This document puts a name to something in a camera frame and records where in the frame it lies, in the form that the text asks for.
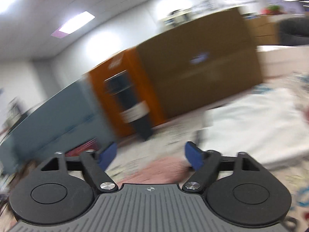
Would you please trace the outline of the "pink knitted cardigan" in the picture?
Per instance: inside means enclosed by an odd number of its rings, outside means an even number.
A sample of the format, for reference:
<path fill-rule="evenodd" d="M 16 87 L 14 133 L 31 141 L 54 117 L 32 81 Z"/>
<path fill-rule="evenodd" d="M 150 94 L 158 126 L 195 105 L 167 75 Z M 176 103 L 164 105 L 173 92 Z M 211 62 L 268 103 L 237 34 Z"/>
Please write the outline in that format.
<path fill-rule="evenodd" d="M 117 182 L 123 184 L 176 184 L 188 178 L 191 165 L 178 157 L 164 157 L 149 163 L 137 172 Z"/>

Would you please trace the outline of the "smartphone with lit screen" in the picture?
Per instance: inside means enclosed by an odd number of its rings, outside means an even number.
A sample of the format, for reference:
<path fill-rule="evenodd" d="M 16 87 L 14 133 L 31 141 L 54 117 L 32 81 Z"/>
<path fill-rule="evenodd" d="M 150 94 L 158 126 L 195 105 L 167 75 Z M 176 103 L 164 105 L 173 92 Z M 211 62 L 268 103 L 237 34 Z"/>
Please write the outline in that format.
<path fill-rule="evenodd" d="M 65 153 L 66 157 L 76 157 L 79 156 L 81 153 L 85 152 L 85 151 L 97 151 L 99 149 L 98 143 L 96 141 L 96 139 L 91 139 L 86 141 L 85 143 L 67 151 Z"/>

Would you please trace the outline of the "orange cardboard box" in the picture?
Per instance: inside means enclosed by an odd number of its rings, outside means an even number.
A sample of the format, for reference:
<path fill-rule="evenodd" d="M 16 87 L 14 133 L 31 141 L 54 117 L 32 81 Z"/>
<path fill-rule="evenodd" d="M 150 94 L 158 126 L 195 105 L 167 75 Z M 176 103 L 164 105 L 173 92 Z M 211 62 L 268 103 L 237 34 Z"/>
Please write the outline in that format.
<path fill-rule="evenodd" d="M 166 122 L 154 86 L 136 48 L 121 51 L 88 73 L 93 91 L 119 137 L 148 140 Z"/>

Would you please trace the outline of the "large blue cardboard box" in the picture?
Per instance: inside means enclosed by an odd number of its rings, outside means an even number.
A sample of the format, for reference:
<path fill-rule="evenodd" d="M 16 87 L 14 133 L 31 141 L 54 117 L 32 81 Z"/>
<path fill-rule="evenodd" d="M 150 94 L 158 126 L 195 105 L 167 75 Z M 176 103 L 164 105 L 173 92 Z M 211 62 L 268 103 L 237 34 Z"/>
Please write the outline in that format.
<path fill-rule="evenodd" d="M 95 140 L 101 147 L 116 135 L 87 79 L 59 91 L 25 118 L 1 143 L 1 166 L 13 174 L 26 161 L 44 161 Z"/>

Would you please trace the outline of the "dark thermos bottle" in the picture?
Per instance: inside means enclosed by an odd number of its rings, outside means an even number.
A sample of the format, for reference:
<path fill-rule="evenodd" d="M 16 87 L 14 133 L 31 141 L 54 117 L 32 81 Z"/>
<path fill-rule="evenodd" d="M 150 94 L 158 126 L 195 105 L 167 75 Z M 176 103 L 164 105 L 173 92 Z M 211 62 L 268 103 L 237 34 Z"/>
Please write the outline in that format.
<path fill-rule="evenodd" d="M 121 118 L 132 125 L 136 133 L 144 140 L 153 134 L 149 109 L 146 102 L 138 99 L 128 72 L 122 71 L 105 80 L 108 93 L 116 98 L 122 107 Z"/>

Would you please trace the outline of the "patterned grey bed sheet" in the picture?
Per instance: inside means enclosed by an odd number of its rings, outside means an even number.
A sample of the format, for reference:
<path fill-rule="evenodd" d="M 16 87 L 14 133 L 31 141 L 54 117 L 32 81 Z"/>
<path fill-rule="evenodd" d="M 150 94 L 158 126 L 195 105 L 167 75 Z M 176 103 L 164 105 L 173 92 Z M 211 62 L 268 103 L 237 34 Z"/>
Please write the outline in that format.
<path fill-rule="evenodd" d="M 308 231 L 308 73 L 255 86 L 214 106 L 178 117 L 155 129 L 148 141 L 123 140 L 107 172 L 117 183 L 164 157 L 184 158 L 188 141 L 224 156 L 244 151 L 290 191 L 286 224 Z"/>

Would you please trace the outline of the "brown cardboard box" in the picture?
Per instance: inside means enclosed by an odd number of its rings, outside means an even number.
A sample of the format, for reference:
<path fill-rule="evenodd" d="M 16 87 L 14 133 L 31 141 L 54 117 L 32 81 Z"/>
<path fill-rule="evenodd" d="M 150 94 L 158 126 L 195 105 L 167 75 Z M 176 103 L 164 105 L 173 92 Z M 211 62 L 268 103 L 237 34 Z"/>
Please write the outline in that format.
<path fill-rule="evenodd" d="M 256 44 L 237 7 L 189 21 L 136 48 L 172 118 L 263 81 Z"/>

